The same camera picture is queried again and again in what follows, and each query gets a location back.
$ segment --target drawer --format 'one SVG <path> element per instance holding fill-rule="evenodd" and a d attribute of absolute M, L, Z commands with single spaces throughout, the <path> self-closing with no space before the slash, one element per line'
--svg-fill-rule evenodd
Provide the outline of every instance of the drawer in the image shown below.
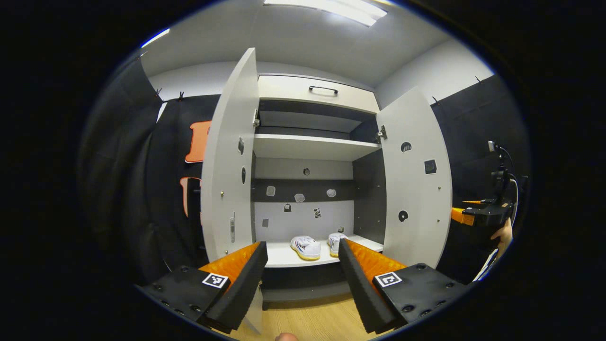
<path fill-rule="evenodd" d="M 379 112 L 375 94 L 371 91 L 296 76 L 259 76 L 259 98 L 329 104 L 375 114 Z"/>

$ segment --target white sneaker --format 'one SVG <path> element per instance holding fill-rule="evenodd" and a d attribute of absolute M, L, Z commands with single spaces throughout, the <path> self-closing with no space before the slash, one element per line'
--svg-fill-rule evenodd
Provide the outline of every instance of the white sneaker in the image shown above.
<path fill-rule="evenodd" d="M 349 239 L 347 238 L 346 235 L 342 234 L 342 233 L 331 233 L 328 236 L 328 245 L 330 245 L 330 255 L 333 257 L 338 257 L 339 256 L 339 240 L 341 238 L 345 238 L 345 239 Z"/>
<path fill-rule="evenodd" d="M 304 260 L 320 259 L 320 242 L 308 235 L 298 235 L 290 240 L 290 248 Z"/>

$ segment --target wooden floor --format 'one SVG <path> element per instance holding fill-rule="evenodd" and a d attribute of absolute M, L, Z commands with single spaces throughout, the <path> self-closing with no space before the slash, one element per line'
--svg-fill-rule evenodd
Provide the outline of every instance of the wooden floor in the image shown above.
<path fill-rule="evenodd" d="M 237 340 L 273 341 L 283 332 L 296 335 L 299 341 L 361 341 L 377 337 L 364 330 L 351 294 L 305 303 L 272 303 L 263 311 L 261 335 L 242 322 L 228 336 Z"/>

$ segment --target square black sticker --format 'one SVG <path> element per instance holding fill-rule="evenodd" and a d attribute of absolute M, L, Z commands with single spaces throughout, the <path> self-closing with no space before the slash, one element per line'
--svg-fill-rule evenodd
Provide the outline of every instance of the square black sticker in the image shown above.
<path fill-rule="evenodd" d="M 206 276 L 206 278 L 202 281 L 202 283 L 210 286 L 214 286 L 215 288 L 223 287 L 223 284 L 227 282 L 229 277 L 213 274 L 212 272 Z"/>
<path fill-rule="evenodd" d="M 375 276 L 379 284 L 384 288 L 392 284 L 400 283 L 402 279 L 398 277 L 394 272 L 388 272 L 386 274 Z"/>
<path fill-rule="evenodd" d="M 425 174 L 435 174 L 437 171 L 436 160 L 425 161 Z"/>

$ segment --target black curtain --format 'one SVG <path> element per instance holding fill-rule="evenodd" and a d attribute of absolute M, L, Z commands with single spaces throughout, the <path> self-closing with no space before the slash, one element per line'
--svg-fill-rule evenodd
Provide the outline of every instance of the black curtain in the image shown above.
<path fill-rule="evenodd" d="M 135 51 L 111 76 L 82 134 L 77 177 L 88 228 L 143 284 L 167 272 L 145 202 L 145 162 L 162 100 Z"/>
<path fill-rule="evenodd" d="M 190 209 L 186 217 L 179 180 L 201 178 L 203 163 L 185 162 L 193 134 L 190 126 L 211 121 L 219 97 L 207 95 L 167 101 L 151 138 L 145 167 L 147 202 L 152 219 L 158 224 L 161 248 L 171 269 L 208 263 L 200 224 L 199 193 L 193 193 L 195 183 L 189 181 Z"/>
<path fill-rule="evenodd" d="M 490 173 L 499 166 L 489 140 L 503 145 L 514 161 L 516 177 L 530 176 L 530 143 L 524 117 L 507 86 L 497 75 L 478 82 L 431 105 L 448 150 L 453 182 L 453 207 L 465 208 L 464 200 L 494 196 Z M 511 171 L 511 164 L 505 162 Z M 506 193 L 515 198 L 515 187 Z M 514 238 L 522 226 L 524 205 L 518 207 Z M 471 244 L 463 226 L 451 220 L 448 239 L 437 270 L 469 283 L 484 265 L 491 247 Z M 489 246 L 496 246 L 497 240 Z"/>

